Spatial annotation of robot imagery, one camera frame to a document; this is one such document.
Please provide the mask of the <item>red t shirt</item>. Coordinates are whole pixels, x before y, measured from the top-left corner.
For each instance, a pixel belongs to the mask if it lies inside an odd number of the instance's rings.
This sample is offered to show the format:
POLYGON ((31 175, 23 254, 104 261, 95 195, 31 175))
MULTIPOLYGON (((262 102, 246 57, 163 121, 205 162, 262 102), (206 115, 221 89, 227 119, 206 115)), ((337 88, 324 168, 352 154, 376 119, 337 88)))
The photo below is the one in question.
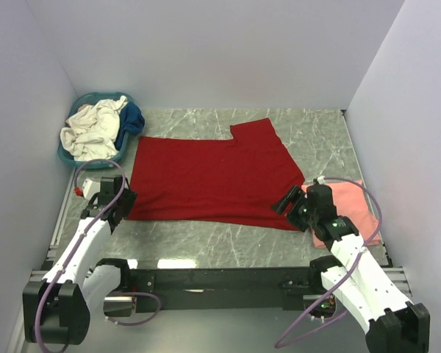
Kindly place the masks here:
POLYGON ((232 125, 230 140, 144 136, 130 178, 132 221, 214 221, 291 230, 271 206, 305 178, 270 119, 232 125))

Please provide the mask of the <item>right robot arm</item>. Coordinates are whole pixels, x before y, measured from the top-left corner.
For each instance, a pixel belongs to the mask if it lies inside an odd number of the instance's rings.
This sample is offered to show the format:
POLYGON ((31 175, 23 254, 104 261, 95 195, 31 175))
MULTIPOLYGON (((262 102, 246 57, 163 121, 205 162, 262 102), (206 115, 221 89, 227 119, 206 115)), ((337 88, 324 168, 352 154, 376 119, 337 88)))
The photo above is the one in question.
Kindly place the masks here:
POLYGON ((272 207, 295 228, 311 229, 330 254, 309 264, 308 285, 319 297, 290 325, 333 298, 362 328, 369 352, 428 352, 430 313, 398 289, 376 262, 352 220, 339 215, 332 189, 320 177, 302 190, 295 185, 272 207))

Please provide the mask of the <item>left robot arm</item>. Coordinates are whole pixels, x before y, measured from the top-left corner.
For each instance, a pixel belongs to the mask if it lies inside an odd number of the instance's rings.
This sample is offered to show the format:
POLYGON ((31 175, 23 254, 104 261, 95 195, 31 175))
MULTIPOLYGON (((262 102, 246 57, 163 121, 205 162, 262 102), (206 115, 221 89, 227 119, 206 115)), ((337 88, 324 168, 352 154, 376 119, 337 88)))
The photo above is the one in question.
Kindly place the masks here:
POLYGON ((137 194, 124 176, 104 177, 99 190, 87 195, 71 242, 42 279, 28 282, 22 293, 24 337, 29 343, 79 345, 91 313, 109 293, 122 296, 132 286, 129 265, 122 259, 97 256, 137 194))

